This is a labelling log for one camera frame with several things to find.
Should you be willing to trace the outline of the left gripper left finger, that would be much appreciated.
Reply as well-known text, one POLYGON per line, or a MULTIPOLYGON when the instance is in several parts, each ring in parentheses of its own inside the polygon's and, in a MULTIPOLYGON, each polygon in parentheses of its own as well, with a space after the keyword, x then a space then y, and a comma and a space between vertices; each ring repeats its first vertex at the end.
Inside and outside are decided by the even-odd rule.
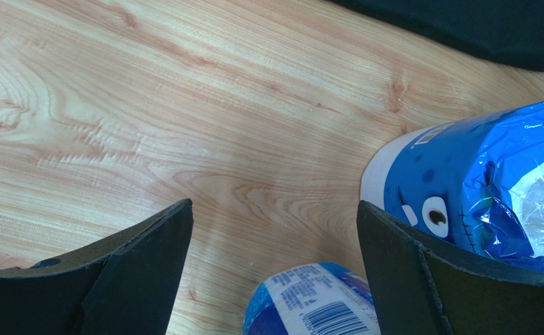
POLYGON ((181 200, 82 248, 0 269, 0 334, 165 334, 192 206, 181 200))

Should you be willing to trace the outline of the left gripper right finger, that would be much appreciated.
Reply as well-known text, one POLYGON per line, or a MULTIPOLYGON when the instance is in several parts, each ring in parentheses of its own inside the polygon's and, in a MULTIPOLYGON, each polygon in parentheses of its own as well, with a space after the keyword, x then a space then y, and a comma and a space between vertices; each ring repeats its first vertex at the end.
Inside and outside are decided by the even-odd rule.
POLYGON ((544 334, 544 274, 481 257, 361 201, 357 229, 382 334, 544 334))

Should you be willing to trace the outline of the Tempo paper roll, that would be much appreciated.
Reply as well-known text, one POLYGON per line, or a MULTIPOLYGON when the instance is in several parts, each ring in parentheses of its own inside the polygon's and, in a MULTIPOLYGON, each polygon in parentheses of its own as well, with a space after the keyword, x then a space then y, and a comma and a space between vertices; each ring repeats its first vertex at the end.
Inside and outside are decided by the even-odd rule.
POLYGON ((267 278, 247 304, 242 332, 380 334, 368 282, 333 262, 300 265, 267 278))

